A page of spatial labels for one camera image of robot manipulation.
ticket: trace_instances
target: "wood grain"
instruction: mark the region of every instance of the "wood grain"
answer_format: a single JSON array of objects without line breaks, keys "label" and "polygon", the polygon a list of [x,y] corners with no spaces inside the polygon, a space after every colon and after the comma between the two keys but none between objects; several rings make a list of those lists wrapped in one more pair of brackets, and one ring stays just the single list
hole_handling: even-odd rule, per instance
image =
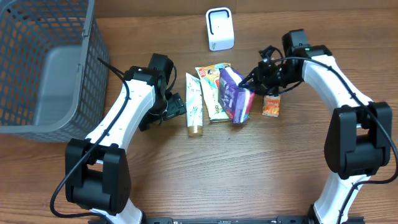
[{"label": "wood grain", "polygon": [[[185,99],[185,72],[219,62],[247,74],[257,51],[291,29],[304,28],[311,44],[325,44],[348,78],[374,101],[394,112],[398,139],[398,10],[274,12],[236,14],[232,50],[209,52],[203,16],[98,19],[111,63],[121,70],[146,66],[152,53],[168,55],[178,78],[173,92]],[[109,75],[105,112],[121,89]],[[264,218],[304,215],[319,197],[328,175],[323,144],[330,115],[321,99],[303,84],[282,97],[280,116],[260,114],[256,96],[251,119],[242,125],[210,123],[204,136],[188,138],[185,116],[135,133],[128,149],[131,200],[149,217]],[[49,211],[49,200],[64,175],[65,143],[39,143],[0,136],[0,222],[85,223]],[[392,175],[394,161],[374,179]],[[365,186],[350,210],[367,223],[398,223],[398,182]],[[81,212],[62,191],[56,208]]]},{"label": "wood grain", "polygon": [[202,15],[214,7],[228,7],[232,13],[319,11],[345,9],[390,9],[398,0],[96,0],[96,17]]}]

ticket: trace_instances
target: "plastic bin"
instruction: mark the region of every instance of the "plastic bin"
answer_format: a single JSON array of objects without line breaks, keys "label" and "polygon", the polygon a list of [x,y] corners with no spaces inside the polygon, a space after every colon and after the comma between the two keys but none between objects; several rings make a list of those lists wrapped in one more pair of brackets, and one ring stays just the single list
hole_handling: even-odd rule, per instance
[{"label": "plastic bin", "polygon": [[109,53],[94,4],[0,1],[0,133],[69,141],[100,123]]}]

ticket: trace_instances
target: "colorful food package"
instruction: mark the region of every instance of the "colorful food package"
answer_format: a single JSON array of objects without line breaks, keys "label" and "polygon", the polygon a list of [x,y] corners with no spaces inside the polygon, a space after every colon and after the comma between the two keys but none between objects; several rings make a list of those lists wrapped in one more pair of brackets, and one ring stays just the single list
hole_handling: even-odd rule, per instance
[{"label": "colorful food package", "polygon": [[243,123],[249,119],[249,112],[254,99],[254,91],[239,88],[242,75],[235,69],[222,69],[218,102],[233,123]]},{"label": "colorful food package", "polygon": [[264,97],[264,105],[262,107],[262,115],[278,117],[280,106],[280,95]]},{"label": "colorful food package", "polygon": [[218,103],[218,87],[220,85],[220,70],[230,66],[229,63],[219,63],[195,68],[200,77],[201,89],[203,90],[210,121],[229,121],[225,110]]}]

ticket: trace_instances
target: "wooden table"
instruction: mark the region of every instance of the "wooden table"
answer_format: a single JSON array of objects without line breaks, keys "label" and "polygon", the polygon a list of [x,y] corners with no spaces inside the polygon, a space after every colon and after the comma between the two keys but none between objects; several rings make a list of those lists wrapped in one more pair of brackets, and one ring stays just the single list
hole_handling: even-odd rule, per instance
[{"label": "wooden table", "polygon": [[[204,16],[98,19],[111,63],[127,70],[145,67],[152,53],[168,55],[178,68],[173,92],[185,99],[185,72],[220,62],[247,74],[258,50],[292,29],[304,28],[312,45],[326,45],[347,77],[374,101],[394,112],[398,141],[398,10],[351,10],[235,14],[235,46],[209,52]],[[121,82],[109,75],[107,112]],[[328,176],[323,145],[329,111],[307,84],[282,97],[280,116],[261,115],[256,96],[251,119],[242,125],[209,123],[204,135],[188,138],[185,116],[136,132],[128,149],[131,200],[149,217],[264,218],[304,215],[320,196]],[[65,143],[0,137],[0,222],[86,223],[55,218],[50,197],[64,176]],[[393,159],[373,179],[385,179]],[[398,181],[363,187],[350,215],[368,223],[398,223]],[[81,212],[62,191],[56,208]]]}]

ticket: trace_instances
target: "table surface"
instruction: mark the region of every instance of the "table surface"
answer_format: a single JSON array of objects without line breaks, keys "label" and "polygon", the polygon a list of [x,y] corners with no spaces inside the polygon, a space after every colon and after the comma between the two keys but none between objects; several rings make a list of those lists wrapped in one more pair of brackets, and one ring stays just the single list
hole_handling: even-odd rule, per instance
[{"label": "table surface", "polygon": [[[235,46],[209,52],[203,16],[98,19],[111,63],[127,70],[145,67],[152,53],[166,54],[177,66],[173,92],[185,100],[185,72],[220,62],[248,74],[258,50],[274,45],[289,30],[304,28],[312,45],[326,45],[346,76],[374,101],[394,112],[398,141],[398,10],[276,12],[235,14]],[[107,112],[121,89],[109,75]],[[320,196],[328,177],[323,157],[329,111],[307,84],[282,96],[278,118],[261,115],[256,96],[251,118],[242,125],[210,123],[204,110],[204,135],[188,138],[185,116],[137,131],[128,149],[131,200],[148,217],[266,218],[304,215]],[[64,176],[65,143],[39,143],[0,136],[0,222],[86,223],[55,218],[50,197]],[[391,160],[373,179],[394,171]],[[368,223],[398,223],[398,181],[367,185],[350,215]],[[56,208],[82,212],[65,200]]]}]

